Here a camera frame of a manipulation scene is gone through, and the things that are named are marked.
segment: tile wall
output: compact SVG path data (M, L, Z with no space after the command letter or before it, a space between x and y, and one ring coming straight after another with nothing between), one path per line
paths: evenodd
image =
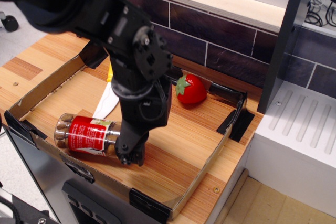
M151 16L168 50L263 87L277 34L171 0L129 0Z
M336 98L336 38L301 28L285 80Z

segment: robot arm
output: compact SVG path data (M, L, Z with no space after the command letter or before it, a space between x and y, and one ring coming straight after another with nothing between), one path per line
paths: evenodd
M149 17L127 0L3 1L14 1L36 29L71 31L107 50L122 110L116 152L123 164L142 165L149 131L166 126L171 106L171 83L164 74L172 56Z

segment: cardboard box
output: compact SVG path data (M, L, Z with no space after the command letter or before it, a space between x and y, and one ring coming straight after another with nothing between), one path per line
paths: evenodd
M129 201L161 223L173 220L219 155L233 124L244 124L239 115L251 117L245 108L246 94L203 80L210 93L201 104L182 105L174 95L168 126L150 133L145 165L123 166L116 159L64 151L54 144L54 128L63 113L92 116L100 99L97 90L106 85L102 80L105 75L87 68L76 56L6 111L7 124L14 134L87 181ZM107 119L121 121L120 106ZM222 134L217 132L221 125ZM225 183L218 182L224 188Z

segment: strawberry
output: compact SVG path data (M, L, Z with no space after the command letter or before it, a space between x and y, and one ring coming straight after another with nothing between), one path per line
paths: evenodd
M193 74L179 78L176 85L176 95L183 103L198 103L206 98L206 90L200 79Z

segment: wood grain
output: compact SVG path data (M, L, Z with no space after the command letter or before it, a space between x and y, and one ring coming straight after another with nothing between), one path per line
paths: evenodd
M11 61L4 64L3 67L27 79L28 81L42 72L42 69L37 68L34 65L19 58L12 59Z
M8 110L15 102L38 85L39 78L47 78L62 64L77 55L88 41L76 35L65 33L47 35L38 43L17 56L20 61L42 69L35 78L27 80L6 68L0 68L3 80L0 83L0 113ZM213 70L194 66L178 60L179 66L186 66L219 84L228 79ZM109 59L96 70L85 69L66 81L56 92L49 94L39 105L27 113L23 119L45 133L46 143L54 144L54 128L63 113L92 116L106 86ZM219 153L215 163L203 178L196 191L171 223L204 223L215 206L220 193L213 192L216 186L222 192L243 155L246 145L260 122L262 115L256 112L261 90L237 80L230 80L229 87L249 92L248 107L256 114L252 124L240 143L228 140ZM208 157L222 139L216 132L218 126L235 109L213 95L197 105L183 105L176 99L173 90L172 108L167 127L154 129L146 143L145 165L142 167L123 166L116 159L107 159L81 153L70 153L89 167L113 178L125 188L136 188L148 196L174 207L204 166ZM107 117L108 120L121 121L120 106L117 105Z

